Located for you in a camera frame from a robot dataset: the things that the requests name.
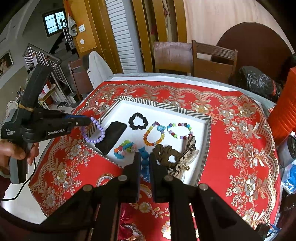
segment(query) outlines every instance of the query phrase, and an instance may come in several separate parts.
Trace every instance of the tray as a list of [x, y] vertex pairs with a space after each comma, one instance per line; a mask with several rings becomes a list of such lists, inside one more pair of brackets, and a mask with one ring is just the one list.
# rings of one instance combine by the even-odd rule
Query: tray
[[[129, 127], [129, 118], [134, 113], [141, 113], [147, 118], [148, 126], [145, 130], [132, 130]], [[130, 140], [135, 143], [138, 148], [145, 146], [148, 153], [152, 152], [154, 147], [148, 147], [143, 143], [143, 136], [147, 129], [157, 121], [163, 126], [167, 126], [169, 123], [188, 123], [192, 127], [194, 136], [196, 139], [196, 149], [199, 153], [196, 159], [190, 163], [188, 166], [190, 169], [185, 171], [183, 175], [183, 183], [192, 186], [197, 186], [202, 171], [206, 164], [207, 155], [210, 146], [210, 136], [211, 136], [211, 117], [197, 113], [193, 110], [187, 110], [180, 107], [175, 107], [165, 103], [158, 103], [151, 100], [145, 100], [141, 98], [132, 98], [126, 96], [120, 96], [116, 101], [109, 107], [109, 109], [101, 116], [98, 120], [104, 129], [110, 125], [113, 121], [119, 121], [127, 124], [127, 129], [124, 131], [123, 135], [115, 144], [114, 148], [118, 147], [125, 140]], [[134, 120], [134, 125], [143, 125], [143, 121], [140, 118]], [[177, 135], [187, 135], [189, 133], [188, 129], [184, 127], [175, 127], [173, 130]], [[92, 139], [96, 139], [100, 136], [100, 131], [93, 125], [88, 131], [88, 136]], [[154, 142], [160, 138], [160, 132], [157, 131], [156, 127], [150, 132], [147, 139], [149, 142]], [[85, 139], [83, 142], [95, 151], [97, 154], [103, 156], [101, 152], [92, 143], [87, 143]], [[161, 142], [162, 145], [171, 145], [174, 149], [182, 152], [184, 149], [184, 141], [181, 139], [173, 138], [166, 130], [164, 140]], [[128, 153], [124, 159], [117, 159], [114, 156], [114, 148], [106, 155], [103, 156], [109, 161], [116, 163], [117, 165], [124, 167], [125, 165], [131, 164], [133, 162], [133, 153]], [[169, 161], [175, 162], [174, 157], [171, 156]]]

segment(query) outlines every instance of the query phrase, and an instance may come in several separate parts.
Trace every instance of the black phone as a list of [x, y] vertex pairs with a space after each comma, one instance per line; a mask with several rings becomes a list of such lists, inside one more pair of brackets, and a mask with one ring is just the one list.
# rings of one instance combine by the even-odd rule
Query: black phone
[[126, 130], [127, 125], [119, 121], [111, 122], [108, 128], [105, 130], [105, 138], [94, 144], [103, 155], [107, 155], [109, 151], [115, 146], [121, 135]]

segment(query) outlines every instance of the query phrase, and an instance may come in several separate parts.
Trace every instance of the red tablecloth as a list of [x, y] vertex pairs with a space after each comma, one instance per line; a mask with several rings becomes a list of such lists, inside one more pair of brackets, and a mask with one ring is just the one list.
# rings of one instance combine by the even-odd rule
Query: red tablecloth
[[[279, 166], [270, 127], [254, 101], [238, 91], [170, 82], [112, 81], [98, 86], [74, 114], [99, 118], [122, 95], [210, 115], [210, 149], [200, 182], [207, 183], [252, 228], [274, 222], [279, 206]], [[83, 185], [103, 185], [121, 173], [118, 166], [87, 148], [81, 138], [78, 128], [71, 135], [55, 138], [30, 181], [32, 194], [47, 215]], [[142, 181], [139, 202], [126, 209], [128, 217], [123, 223], [130, 226], [124, 229], [135, 230], [135, 236], [146, 240], [170, 239], [168, 204], [153, 203], [149, 183]]]

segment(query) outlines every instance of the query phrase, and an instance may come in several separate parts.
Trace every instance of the black and white striped border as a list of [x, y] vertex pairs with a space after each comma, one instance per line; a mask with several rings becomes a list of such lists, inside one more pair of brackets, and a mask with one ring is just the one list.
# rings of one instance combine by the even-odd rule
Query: black and white striped border
[[[198, 182], [200, 181], [200, 178], [202, 176], [202, 172], [205, 168], [205, 164], [207, 161], [207, 156], [209, 153], [209, 148], [210, 148], [210, 139], [211, 139], [211, 117], [207, 116], [205, 114], [201, 114], [198, 112], [195, 112], [193, 110], [188, 110], [185, 108], [181, 108], [181, 107], [176, 107], [170, 104], [166, 104], [166, 103], [159, 103], [156, 101], [152, 101], [152, 100], [146, 100], [146, 99], [142, 99], [142, 98], [134, 98], [134, 97], [126, 97], [126, 96], [119, 96], [116, 101], [108, 108], [108, 110], [101, 116], [101, 118], [98, 120], [98, 122], [101, 124], [102, 121], [108, 116], [108, 114], [121, 102], [121, 101], [131, 101], [131, 102], [136, 102], [139, 104], [146, 104], [146, 105], [150, 105], [150, 106], [154, 106], [154, 107], [158, 107], [158, 108], [163, 108], [166, 110], [171, 110], [171, 111], [175, 111], [181, 114], [186, 114], [195, 118], [199, 118], [201, 120], [207, 121], [206, 123], [206, 133], [205, 133], [205, 146], [203, 145], [202, 147], [202, 151], [203, 153], [201, 153], [201, 155], [203, 155], [201, 162], [197, 164], [196, 168], [195, 168], [195, 172], [194, 174], [197, 174], [197, 179], [194, 183], [194, 186], [198, 185]], [[90, 137], [95, 131], [97, 130], [97, 126], [93, 125], [92, 128], [87, 132], [88, 137]], [[98, 153], [96, 150], [93, 150], [94, 152], [96, 152], [97, 154], [99, 154], [100, 156], [103, 156], [102, 154]]]
[[200, 181], [200, 178], [202, 176], [202, 173], [203, 173], [203, 170], [205, 168], [205, 163], [207, 161], [207, 156], [209, 154], [209, 149], [210, 149], [210, 142], [211, 142], [211, 121], [209, 121], [207, 123], [207, 127], [206, 127], [206, 132], [205, 132], [205, 147], [203, 148], [202, 150], [202, 153], [201, 155], [202, 156], [202, 161], [200, 163], [200, 166], [199, 164], [197, 165], [196, 167], [196, 170], [197, 170], [197, 179], [194, 183], [194, 186], [197, 187], [199, 181]]

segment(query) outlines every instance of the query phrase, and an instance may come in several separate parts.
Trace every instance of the window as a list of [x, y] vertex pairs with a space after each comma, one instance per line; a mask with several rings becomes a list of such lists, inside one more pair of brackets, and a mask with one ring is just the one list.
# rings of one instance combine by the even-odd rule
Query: window
[[44, 26], [48, 37], [62, 31], [60, 19], [65, 19], [64, 9], [58, 9], [43, 14]]

